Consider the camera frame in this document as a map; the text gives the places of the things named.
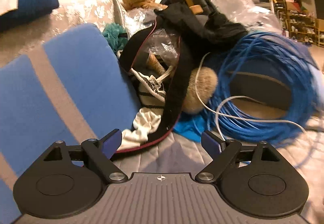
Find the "wooden shelf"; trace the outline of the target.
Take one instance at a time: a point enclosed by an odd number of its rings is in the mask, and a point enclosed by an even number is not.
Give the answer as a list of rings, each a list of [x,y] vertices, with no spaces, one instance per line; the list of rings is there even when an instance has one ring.
[[[274,11],[285,36],[307,46],[323,47],[323,19],[315,18],[295,0],[274,0]]]

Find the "dark blue folded cloth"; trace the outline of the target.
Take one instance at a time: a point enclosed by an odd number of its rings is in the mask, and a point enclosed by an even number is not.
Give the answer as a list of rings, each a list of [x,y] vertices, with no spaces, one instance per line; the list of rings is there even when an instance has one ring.
[[[51,14],[58,0],[18,0],[18,8],[1,15],[1,32]]]

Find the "bright blue cloth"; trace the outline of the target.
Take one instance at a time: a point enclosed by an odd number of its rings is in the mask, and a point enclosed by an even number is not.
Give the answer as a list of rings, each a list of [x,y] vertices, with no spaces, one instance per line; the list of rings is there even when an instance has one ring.
[[[210,121],[204,112],[198,114],[181,113],[173,132],[193,142],[201,142],[201,135],[210,129]]]

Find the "blue striped cushion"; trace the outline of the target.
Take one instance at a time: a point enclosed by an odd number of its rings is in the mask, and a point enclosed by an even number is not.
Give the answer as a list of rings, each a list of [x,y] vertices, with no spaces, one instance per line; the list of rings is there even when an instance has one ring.
[[[1,68],[1,223],[20,216],[13,185],[56,140],[129,129],[136,92],[94,24],[57,35]]]

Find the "white cloth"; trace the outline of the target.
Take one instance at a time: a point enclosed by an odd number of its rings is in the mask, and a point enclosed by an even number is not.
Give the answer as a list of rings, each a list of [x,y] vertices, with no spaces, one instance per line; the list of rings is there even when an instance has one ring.
[[[162,114],[162,109],[141,108],[133,120],[133,129],[122,131],[121,145],[117,150],[135,148],[146,143],[148,135],[158,129]]]

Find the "beige fluffy plush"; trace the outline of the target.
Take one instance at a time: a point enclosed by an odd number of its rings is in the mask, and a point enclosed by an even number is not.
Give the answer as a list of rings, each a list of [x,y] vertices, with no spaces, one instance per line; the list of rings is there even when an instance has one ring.
[[[200,70],[198,68],[192,70],[182,111],[187,114],[197,114],[203,110],[201,101],[207,104],[216,90],[217,82],[217,75],[211,68],[201,67]]]

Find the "striped sneaker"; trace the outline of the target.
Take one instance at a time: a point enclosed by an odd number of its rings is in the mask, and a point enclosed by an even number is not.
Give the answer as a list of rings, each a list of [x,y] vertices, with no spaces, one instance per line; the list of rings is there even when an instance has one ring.
[[[161,103],[165,103],[166,91],[163,86],[163,81],[166,80],[175,70],[174,66],[169,66],[167,71],[156,78],[154,75],[144,75],[140,71],[131,68],[133,74],[140,82],[138,92],[140,96],[154,97]]]

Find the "black storage bag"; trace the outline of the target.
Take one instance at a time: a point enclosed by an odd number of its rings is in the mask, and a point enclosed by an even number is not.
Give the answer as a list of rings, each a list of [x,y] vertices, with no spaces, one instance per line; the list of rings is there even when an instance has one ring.
[[[142,108],[133,130],[122,132],[119,155],[143,151],[164,140],[182,112],[193,62],[179,33],[161,22],[134,33],[117,52],[122,69],[136,86]]]

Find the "black jacket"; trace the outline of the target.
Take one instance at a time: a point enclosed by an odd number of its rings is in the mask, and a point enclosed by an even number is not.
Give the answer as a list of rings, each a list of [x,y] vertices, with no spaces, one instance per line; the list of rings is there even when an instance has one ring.
[[[202,36],[213,43],[236,44],[247,35],[240,23],[231,22],[211,0],[161,0],[168,8],[160,15],[187,32]]]

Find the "teal fluffy cloth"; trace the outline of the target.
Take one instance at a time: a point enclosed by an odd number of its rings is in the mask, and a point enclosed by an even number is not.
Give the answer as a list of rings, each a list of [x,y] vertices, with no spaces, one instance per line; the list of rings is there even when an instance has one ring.
[[[124,49],[128,42],[128,35],[126,30],[119,24],[107,24],[102,32],[110,48],[115,54]]]

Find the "clear plastic bag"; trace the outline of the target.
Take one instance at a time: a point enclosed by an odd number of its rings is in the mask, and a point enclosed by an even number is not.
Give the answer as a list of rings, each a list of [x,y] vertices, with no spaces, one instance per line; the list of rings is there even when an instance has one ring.
[[[252,0],[210,0],[228,20],[242,24],[248,32],[267,31],[282,33],[282,27],[275,14],[255,5]]]

